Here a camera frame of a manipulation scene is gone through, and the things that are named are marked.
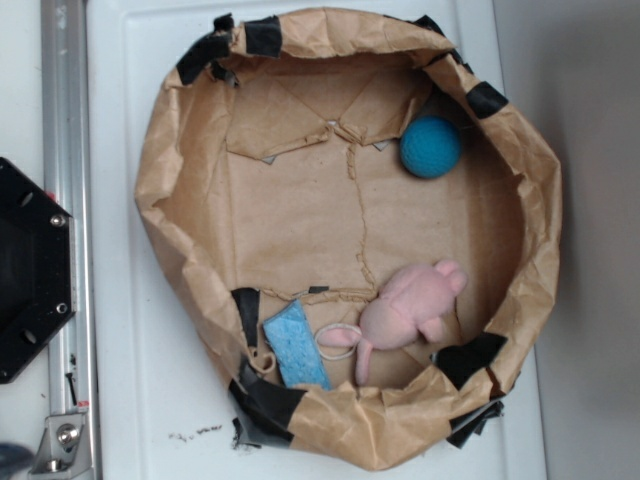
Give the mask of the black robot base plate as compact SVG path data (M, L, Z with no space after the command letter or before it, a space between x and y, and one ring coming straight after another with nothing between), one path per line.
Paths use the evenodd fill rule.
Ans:
M13 382L75 313L72 217L1 159L1 383Z

